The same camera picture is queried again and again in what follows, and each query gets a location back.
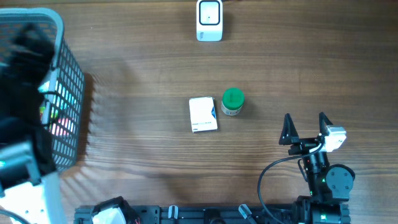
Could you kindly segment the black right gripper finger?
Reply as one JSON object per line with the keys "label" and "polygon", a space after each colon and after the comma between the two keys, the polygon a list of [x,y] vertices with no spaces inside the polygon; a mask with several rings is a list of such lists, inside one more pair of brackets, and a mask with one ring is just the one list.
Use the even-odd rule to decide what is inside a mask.
{"label": "black right gripper finger", "polygon": [[299,135],[289,113],[284,116],[284,125],[279,138],[279,145],[292,145],[299,143]]}
{"label": "black right gripper finger", "polygon": [[333,125],[333,123],[328,119],[324,112],[319,113],[319,127],[320,133],[324,136],[328,136],[327,126]]}

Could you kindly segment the green lid spice jar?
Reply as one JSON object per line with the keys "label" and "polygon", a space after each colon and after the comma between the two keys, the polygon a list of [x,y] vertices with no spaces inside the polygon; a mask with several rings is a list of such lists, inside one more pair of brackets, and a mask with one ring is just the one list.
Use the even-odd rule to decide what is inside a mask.
{"label": "green lid spice jar", "polygon": [[227,89],[222,97],[221,110],[228,116],[236,116],[240,113],[245,101],[245,96],[239,88]]}

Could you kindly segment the white cardboard box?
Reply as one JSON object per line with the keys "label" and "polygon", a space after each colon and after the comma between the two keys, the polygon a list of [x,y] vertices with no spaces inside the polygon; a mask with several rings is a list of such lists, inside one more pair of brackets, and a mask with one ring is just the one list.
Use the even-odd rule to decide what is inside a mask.
{"label": "white cardboard box", "polygon": [[188,103],[193,133],[218,129],[213,97],[191,98]]}

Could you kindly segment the red white tissue pack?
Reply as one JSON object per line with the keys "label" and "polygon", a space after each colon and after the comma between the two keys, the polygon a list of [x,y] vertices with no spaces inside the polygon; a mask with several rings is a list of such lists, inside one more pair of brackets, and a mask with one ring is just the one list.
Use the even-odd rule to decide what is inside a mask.
{"label": "red white tissue pack", "polygon": [[72,119],[62,116],[57,118],[49,130],[55,136],[71,136],[75,134],[75,123]]}

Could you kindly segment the mint green tissue pack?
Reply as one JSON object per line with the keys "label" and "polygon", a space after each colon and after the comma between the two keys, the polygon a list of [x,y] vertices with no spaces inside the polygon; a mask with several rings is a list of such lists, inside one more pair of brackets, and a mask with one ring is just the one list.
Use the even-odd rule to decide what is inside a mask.
{"label": "mint green tissue pack", "polygon": [[75,75],[73,72],[60,71],[55,81],[54,91],[61,97],[54,96],[53,104],[61,110],[72,107],[74,110],[80,111],[84,84],[79,75]]}

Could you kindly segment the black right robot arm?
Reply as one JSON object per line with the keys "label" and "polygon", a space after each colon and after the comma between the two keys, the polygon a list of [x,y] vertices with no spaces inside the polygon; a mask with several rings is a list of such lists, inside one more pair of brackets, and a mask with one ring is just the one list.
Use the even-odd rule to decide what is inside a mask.
{"label": "black right robot arm", "polygon": [[319,114],[320,133],[314,138],[300,138],[291,116],[287,113],[279,139],[288,145],[290,156],[300,156],[299,169],[308,184],[310,196],[299,196],[292,205],[292,223],[350,224],[346,202],[353,188],[355,173],[343,165],[329,163],[327,155],[346,140],[346,130]]}

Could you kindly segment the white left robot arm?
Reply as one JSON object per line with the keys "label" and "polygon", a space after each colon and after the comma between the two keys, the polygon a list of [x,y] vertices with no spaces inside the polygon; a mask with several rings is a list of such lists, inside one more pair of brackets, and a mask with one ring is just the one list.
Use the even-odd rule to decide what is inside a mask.
{"label": "white left robot arm", "polygon": [[12,38],[1,69],[1,213],[13,223],[66,223],[60,169],[75,163],[84,76],[37,25]]}

